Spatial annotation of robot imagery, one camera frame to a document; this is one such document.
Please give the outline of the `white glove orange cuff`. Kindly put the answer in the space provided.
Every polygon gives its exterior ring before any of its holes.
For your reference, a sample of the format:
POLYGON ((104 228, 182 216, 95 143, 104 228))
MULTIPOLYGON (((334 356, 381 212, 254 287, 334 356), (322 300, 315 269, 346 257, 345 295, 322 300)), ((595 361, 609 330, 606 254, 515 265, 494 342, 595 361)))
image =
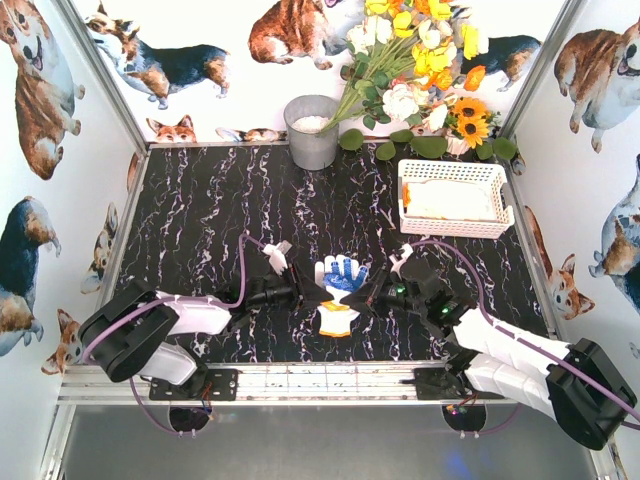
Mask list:
POLYGON ((359 316, 359 313, 341 303, 342 299, 351 293, 323 287, 320 284, 323 262, 324 260, 315 264, 315 283, 329 293, 331 299, 323 301, 317 307, 320 315, 319 334, 333 338, 348 337, 351 334, 351 322, 359 316))

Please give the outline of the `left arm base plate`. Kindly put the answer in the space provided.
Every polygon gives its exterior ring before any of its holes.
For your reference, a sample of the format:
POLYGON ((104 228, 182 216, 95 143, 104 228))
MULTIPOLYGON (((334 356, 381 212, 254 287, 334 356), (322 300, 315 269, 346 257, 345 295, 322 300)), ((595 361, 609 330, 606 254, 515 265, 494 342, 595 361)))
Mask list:
POLYGON ((237 369, 198 370, 182 385, 154 378, 149 389, 152 401, 234 401, 238 388, 237 369))

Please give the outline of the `blue dotted glove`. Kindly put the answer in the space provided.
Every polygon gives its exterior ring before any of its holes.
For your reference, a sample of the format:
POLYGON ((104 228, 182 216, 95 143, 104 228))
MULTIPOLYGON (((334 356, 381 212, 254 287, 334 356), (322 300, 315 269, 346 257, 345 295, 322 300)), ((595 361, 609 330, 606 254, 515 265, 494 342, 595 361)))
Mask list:
POLYGON ((368 276, 369 268, 357 260, 345 255, 329 255, 324 258, 320 284, 353 293, 364 285, 368 276))

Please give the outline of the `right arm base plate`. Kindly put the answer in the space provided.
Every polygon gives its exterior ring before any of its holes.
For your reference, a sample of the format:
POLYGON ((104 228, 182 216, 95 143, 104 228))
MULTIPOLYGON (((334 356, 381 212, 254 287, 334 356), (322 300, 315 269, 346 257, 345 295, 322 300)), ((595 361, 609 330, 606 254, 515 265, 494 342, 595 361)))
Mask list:
POLYGON ((461 375, 454 375, 444 367, 415 368, 413 377, 405 383, 414 386, 419 400, 464 400, 474 396, 479 400, 502 399, 499 395, 476 390, 461 375))

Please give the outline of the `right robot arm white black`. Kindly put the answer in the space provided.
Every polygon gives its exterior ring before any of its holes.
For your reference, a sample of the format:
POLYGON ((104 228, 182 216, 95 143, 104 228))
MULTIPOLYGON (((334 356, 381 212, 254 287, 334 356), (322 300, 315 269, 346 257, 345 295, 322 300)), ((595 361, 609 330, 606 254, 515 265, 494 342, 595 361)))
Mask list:
POLYGON ((526 405, 590 450, 603 449, 628 417, 639 415, 635 393, 597 343, 566 343, 501 321, 434 274, 418 280, 383 268, 342 302, 361 313, 400 310, 448 343, 444 375, 428 386, 450 385, 459 394, 493 394, 526 405))

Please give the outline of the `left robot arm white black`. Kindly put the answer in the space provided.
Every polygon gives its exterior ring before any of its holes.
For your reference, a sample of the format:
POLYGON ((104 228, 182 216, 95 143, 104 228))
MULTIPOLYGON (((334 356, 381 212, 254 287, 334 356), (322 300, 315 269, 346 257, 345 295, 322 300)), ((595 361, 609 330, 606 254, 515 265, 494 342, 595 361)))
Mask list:
POLYGON ((167 338, 187 333, 230 335, 262 308, 315 308, 333 296, 298 271, 236 275, 206 297, 170 295, 134 280, 86 320, 79 330, 84 359, 93 360, 114 382, 135 376, 164 381, 192 398, 206 384, 208 367, 167 338))

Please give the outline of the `yellow coated glove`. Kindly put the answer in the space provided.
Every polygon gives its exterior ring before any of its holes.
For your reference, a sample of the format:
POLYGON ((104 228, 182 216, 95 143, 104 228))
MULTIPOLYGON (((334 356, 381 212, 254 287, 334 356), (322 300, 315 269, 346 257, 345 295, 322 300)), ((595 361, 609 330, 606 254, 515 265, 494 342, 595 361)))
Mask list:
POLYGON ((470 182, 407 182, 402 187, 402 203, 409 217, 470 221, 496 219, 490 194, 470 182))

